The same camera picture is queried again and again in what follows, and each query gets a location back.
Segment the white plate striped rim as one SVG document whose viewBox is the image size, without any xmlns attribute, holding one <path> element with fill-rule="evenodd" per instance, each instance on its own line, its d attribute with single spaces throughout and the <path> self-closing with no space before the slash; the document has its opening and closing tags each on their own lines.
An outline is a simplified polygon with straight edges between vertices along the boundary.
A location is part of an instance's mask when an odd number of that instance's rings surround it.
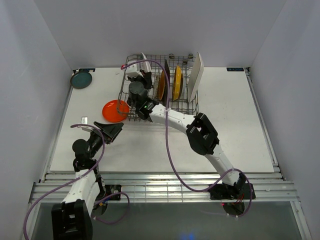
<svg viewBox="0 0 320 240">
<path fill-rule="evenodd" d="M 141 59 L 142 60 L 146 60 L 147 57 L 146 55 L 142 52 L 141 53 Z M 152 68 L 151 68 L 151 64 L 149 61 L 144 61 L 141 63 L 141 70 L 144 71 L 145 73 L 149 73 L 152 71 Z"/>
</svg>

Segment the speckled beige oval plate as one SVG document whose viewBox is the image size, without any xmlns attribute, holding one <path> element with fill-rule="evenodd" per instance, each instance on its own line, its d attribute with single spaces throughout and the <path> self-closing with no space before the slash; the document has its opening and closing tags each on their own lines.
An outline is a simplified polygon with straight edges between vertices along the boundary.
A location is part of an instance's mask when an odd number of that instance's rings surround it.
<svg viewBox="0 0 320 240">
<path fill-rule="evenodd" d="M 153 84 L 153 98 L 155 100 L 158 99 L 159 82 L 160 82 L 160 76 L 156 75 L 154 79 L 154 84 Z"/>
</svg>

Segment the woven bamboo round plate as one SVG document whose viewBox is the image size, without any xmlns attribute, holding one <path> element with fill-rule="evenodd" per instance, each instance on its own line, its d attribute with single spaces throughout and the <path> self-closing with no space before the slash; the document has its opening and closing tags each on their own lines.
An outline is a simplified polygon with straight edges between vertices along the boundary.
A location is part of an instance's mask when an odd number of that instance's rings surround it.
<svg viewBox="0 0 320 240">
<path fill-rule="evenodd" d="M 158 81 L 157 98 L 159 101 L 163 99 L 164 92 L 165 92 L 165 85 L 166 85 L 165 71 L 163 70 L 161 72 L 161 75 L 160 75 L 159 81 Z"/>
</svg>

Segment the green square glazed plate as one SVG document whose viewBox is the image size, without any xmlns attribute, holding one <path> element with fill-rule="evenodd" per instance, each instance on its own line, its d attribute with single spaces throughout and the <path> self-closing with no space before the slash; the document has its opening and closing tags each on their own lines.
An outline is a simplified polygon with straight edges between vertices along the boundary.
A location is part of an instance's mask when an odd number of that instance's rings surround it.
<svg viewBox="0 0 320 240">
<path fill-rule="evenodd" d="M 164 69 L 166 76 L 164 77 L 164 92 L 163 92 L 163 97 L 162 97 L 162 103 L 164 106 L 167 105 L 167 100 L 168 100 L 168 93 L 169 93 L 169 88 L 170 88 L 170 69 L 167 60 L 164 61 Z"/>
</svg>

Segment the yellow polka dot plate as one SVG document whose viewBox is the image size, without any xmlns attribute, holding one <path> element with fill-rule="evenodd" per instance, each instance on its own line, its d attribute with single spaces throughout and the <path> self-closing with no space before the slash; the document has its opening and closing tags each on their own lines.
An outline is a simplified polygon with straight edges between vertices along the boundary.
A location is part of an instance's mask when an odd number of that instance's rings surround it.
<svg viewBox="0 0 320 240">
<path fill-rule="evenodd" d="M 183 72 L 180 66 L 175 67 L 173 84 L 172 84 L 172 100 L 178 100 L 183 91 Z"/>
</svg>

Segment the white rectangular plate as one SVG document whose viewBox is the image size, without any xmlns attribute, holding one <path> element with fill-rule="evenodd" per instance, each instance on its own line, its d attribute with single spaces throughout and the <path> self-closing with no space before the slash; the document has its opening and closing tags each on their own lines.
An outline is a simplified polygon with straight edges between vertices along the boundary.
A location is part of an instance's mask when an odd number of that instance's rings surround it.
<svg viewBox="0 0 320 240">
<path fill-rule="evenodd" d="M 187 83 L 187 100 L 190 103 L 196 96 L 202 75 L 204 72 L 204 62 L 202 56 L 197 52 L 193 67 Z"/>
</svg>

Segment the dark teal round plate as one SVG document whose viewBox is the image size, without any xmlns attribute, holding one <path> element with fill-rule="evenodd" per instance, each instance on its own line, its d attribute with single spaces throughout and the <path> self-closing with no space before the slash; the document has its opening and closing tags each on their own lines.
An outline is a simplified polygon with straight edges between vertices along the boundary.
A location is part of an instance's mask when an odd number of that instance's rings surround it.
<svg viewBox="0 0 320 240">
<path fill-rule="evenodd" d="M 71 77 L 70 85 L 75 89 L 84 89 L 92 83 L 92 79 L 92 75 L 89 72 L 77 72 Z"/>
</svg>

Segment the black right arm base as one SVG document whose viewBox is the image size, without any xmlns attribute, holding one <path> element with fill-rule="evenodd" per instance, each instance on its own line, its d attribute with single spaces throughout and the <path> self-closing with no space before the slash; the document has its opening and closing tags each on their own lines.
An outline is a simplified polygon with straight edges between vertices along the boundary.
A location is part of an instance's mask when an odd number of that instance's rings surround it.
<svg viewBox="0 0 320 240">
<path fill-rule="evenodd" d="M 244 183 L 239 188 L 224 183 L 218 183 L 208 190 L 211 200 L 253 200 L 256 198 L 254 187 L 251 183 Z"/>
</svg>

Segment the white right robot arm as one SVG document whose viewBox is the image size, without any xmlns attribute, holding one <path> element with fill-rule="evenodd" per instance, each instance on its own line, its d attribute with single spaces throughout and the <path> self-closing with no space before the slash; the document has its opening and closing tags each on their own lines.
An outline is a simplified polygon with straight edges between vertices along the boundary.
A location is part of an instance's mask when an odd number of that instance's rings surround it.
<svg viewBox="0 0 320 240">
<path fill-rule="evenodd" d="M 215 168 L 220 178 L 204 189 L 214 199 L 251 199 L 253 187 L 245 174 L 234 168 L 220 146 L 218 132 L 208 119 L 199 113 L 188 115 L 172 110 L 148 96 L 147 87 L 151 86 L 144 77 L 131 77 L 128 86 L 128 104 L 135 113 L 149 122 L 165 126 L 165 138 L 169 137 L 169 128 L 176 129 L 187 136 L 191 149 L 204 156 Z"/>
</svg>

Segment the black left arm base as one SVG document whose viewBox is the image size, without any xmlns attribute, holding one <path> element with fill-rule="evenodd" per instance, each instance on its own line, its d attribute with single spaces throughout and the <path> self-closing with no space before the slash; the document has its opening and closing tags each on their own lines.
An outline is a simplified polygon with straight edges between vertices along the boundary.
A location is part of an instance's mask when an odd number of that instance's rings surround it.
<svg viewBox="0 0 320 240">
<path fill-rule="evenodd" d="M 109 196 L 115 193 L 119 193 L 122 191 L 122 186 L 120 184 L 106 184 L 105 188 L 105 196 Z M 121 195 L 117 194 L 115 196 L 107 198 L 105 201 L 119 201 L 121 199 Z"/>
</svg>

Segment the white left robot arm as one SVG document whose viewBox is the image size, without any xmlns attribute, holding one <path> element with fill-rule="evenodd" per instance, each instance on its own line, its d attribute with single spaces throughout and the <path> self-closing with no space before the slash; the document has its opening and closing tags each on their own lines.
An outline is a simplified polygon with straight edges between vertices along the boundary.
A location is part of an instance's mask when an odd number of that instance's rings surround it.
<svg viewBox="0 0 320 240">
<path fill-rule="evenodd" d="M 95 155 L 116 139 L 123 126 L 122 122 L 102 124 L 95 121 L 92 126 L 80 124 L 90 136 L 87 140 L 77 139 L 72 144 L 76 180 L 62 202 L 51 209 L 55 240 L 91 240 L 92 212 L 98 211 L 102 215 L 107 209 L 108 200 L 120 200 L 121 186 L 105 185 Z"/>
</svg>

